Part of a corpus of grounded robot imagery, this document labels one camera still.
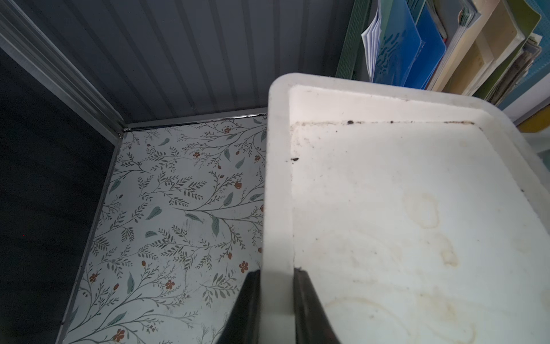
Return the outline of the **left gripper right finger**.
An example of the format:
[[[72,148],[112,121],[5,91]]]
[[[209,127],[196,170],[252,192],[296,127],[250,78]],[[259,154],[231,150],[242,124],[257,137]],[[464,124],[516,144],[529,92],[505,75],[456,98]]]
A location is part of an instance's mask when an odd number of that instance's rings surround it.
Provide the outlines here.
[[[340,343],[307,271],[294,269],[296,343]]]

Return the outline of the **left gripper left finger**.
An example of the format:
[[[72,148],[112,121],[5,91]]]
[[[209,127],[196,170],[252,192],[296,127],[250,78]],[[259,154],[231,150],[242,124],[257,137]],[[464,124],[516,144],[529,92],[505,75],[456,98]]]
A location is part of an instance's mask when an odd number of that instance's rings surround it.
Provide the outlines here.
[[[257,344],[261,305],[261,271],[249,272],[217,344]]]

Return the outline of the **white drawer cabinet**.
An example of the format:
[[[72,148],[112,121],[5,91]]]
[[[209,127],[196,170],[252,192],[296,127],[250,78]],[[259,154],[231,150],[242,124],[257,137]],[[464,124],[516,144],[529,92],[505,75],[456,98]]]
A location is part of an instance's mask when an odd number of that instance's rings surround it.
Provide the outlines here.
[[[262,343],[296,268],[342,343],[549,342],[549,170],[498,108],[293,73],[267,119]]]

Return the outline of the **green file organizer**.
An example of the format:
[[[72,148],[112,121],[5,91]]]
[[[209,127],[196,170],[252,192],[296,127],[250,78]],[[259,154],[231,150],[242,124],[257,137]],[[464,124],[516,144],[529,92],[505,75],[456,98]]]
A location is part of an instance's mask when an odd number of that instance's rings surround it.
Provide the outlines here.
[[[336,69],[549,119],[548,1],[356,1]]]

